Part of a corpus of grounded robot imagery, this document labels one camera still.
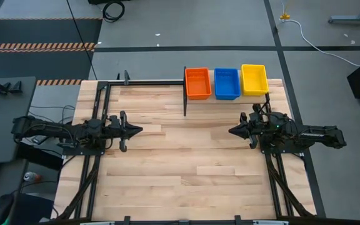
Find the yellow plastic basket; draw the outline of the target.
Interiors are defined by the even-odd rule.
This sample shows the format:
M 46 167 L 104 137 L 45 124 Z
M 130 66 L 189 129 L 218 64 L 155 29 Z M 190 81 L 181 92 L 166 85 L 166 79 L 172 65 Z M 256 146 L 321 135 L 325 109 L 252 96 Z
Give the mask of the yellow plastic basket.
M 262 96 L 268 93 L 265 65 L 243 64 L 241 66 L 241 91 L 244 96 Z

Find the black computer mouse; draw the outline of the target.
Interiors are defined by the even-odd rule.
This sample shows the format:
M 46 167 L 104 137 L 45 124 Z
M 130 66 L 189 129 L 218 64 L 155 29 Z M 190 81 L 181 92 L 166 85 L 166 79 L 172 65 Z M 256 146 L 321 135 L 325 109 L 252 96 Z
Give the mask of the black computer mouse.
M 0 225 L 8 219 L 9 213 L 14 203 L 14 194 L 3 194 L 0 197 Z

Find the orange plastic basket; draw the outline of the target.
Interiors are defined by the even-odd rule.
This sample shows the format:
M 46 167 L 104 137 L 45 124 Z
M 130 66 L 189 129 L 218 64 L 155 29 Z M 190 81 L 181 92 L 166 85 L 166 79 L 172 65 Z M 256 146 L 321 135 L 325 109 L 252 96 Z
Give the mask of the orange plastic basket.
M 209 69 L 192 67 L 185 69 L 186 94 L 190 100 L 205 100 L 212 94 Z

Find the black mat with hazard stripes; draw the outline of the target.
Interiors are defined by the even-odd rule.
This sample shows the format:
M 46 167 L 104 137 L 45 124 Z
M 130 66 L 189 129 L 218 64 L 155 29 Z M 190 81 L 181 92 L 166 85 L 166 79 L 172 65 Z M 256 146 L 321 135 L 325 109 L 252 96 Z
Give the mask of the black mat with hazard stripes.
M 98 17 L 0 19 L 0 78 L 35 77 L 39 86 L 94 79 Z

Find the wooden shelf with black frame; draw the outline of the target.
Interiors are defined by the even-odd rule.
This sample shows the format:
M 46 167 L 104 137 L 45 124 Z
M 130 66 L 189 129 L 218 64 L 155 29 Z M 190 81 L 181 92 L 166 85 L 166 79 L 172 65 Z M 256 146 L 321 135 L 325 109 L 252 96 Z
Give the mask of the wooden shelf with black frame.
M 268 80 L 267 80 L 268 93 L 265 95 L 244 96 L 241 91 L 241 95 L 232 101 L 216 99 L 215 90 L 214 90 L 214 69 L 213 70 L 209 69 L 209 76 L 210 76 L 210 80 L 211 80 L 211 89 L 212 89 L 211 96 L 205 100 L 190 100 L 186 94 L 186 80 L 185 80 L 185 69 L 186 68 L 184 68 L 184 75 L 183 75 L 183 114 L 187 114 L 188 106 L 190 104 L 254 104 L 254 103 L 265 103 L 268 100 L 268 94 L 269 94 L 269 81 Z M 239 82 L 240 82 L 240 89 L 241 89 L 241 70 L 238 70 L 238 74 L 239 74 Z

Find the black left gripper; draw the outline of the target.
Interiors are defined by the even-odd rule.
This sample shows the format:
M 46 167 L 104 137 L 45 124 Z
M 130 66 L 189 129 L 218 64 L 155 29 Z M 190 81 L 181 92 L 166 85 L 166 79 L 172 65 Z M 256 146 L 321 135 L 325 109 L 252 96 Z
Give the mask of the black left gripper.
M 127 123 L 127 116 L 124 111 L 119 113 L 119 117 L 111 116 L 110 120 L 111 123 L 108 126 L 110 138 L 119 138 L 119 149 L 125 153 L 127 151 L 126 139 L 131 139 L 133 136 L 140 133 L 143 128 Z

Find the silver drink can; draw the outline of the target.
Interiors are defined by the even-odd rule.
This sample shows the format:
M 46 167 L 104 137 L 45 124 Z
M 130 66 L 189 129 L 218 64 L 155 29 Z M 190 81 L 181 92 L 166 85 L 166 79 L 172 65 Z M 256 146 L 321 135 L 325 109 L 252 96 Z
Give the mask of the silver drink can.
M 28 171 L 24 174 L 23 176 L 23 180 L 26 182 L 31 182 L 31 183 L 37 183 L 42 179 L 42 176 L 40 174 L 37 174 L 35 172 L 32 171 Z

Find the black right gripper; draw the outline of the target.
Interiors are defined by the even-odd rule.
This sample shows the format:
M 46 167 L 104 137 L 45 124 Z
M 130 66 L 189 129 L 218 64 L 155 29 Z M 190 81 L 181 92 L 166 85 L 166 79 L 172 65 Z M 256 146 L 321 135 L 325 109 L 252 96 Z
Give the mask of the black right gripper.
M 258 145 L 258 136 L 262 133 L 262 116 L 257 113 L 241 113 L 241 123 L 229 129 L 229 132 L 243 139 L 249 139 L 249 147 L 255 149 Z

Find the blue plastic basket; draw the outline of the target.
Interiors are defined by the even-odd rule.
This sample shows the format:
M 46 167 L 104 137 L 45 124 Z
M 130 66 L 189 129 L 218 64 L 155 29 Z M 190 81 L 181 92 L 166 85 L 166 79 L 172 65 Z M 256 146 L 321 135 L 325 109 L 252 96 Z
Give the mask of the blue plastic basket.
M 214 90 L 218 100 L 235 100 L 241 95 L 238 70 L 235 68 L 214 69 Z

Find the black desk support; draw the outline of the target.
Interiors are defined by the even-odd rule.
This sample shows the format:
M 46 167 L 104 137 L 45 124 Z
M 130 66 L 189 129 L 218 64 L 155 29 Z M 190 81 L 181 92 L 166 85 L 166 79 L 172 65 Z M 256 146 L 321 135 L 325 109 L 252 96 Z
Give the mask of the black desk support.
M 61 157 L 54 156 L 44 152 L 42 149 L 24 143 L 18 145 L 17 157 L 55 171 L 59 171 L 63 165 Z

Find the black aluminium table frame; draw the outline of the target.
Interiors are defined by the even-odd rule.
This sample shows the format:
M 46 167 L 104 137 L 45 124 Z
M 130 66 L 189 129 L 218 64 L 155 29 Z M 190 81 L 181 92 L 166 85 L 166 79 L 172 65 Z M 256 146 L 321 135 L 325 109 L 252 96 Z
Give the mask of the black aluminium table frame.
M 190 104 L 183 114 L 183 82 L 96 81 L 81 84 L 76 123 L 126 111 L 143 131 L 121 152 L 117 142 L 99 158 L 96 184 L 73 213 L 120 225 L 216 225 L 272 220 L 290 210 L 269 177 L 267 157 L 229 133 L 253 104 Z

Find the black power brick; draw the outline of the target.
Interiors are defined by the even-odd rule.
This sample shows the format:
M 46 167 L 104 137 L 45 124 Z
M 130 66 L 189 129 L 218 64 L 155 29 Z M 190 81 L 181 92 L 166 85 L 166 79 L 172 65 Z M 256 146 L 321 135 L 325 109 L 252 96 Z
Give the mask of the black power brick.
M 49 138 L 47 136 L 33 136 L 31 138 L 31 142 L 37 145 L 41 145 L 42 143 L 44 143 L 46 140 L 48 140 Z

